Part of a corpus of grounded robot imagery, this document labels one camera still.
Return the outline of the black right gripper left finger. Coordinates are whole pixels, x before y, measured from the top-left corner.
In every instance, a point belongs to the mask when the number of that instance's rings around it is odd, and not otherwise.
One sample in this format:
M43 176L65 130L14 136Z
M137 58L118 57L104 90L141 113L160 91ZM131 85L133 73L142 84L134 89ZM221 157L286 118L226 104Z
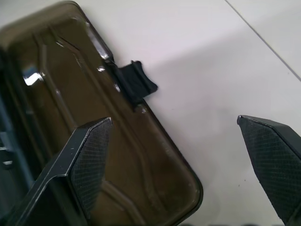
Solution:
M8 219L8 226L90 226L105 171L110 117L76 128Z

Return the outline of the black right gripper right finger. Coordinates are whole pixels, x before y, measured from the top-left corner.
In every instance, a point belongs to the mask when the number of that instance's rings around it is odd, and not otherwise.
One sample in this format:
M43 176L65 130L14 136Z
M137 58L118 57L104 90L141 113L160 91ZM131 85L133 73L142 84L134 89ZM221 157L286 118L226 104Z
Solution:
M285 226L301 226L301 136L285 124L247 115L237 124L277 215Z

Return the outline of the dark translucent plastic case lid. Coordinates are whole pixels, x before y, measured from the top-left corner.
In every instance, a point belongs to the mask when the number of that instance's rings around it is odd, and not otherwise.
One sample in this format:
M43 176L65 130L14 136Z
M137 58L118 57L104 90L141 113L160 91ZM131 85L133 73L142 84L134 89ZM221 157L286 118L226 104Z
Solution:
M0 226L73 131L110 117L90 226L176 226L202 184L145 97L157 85L140 61L118 67L74 1L0 28Z

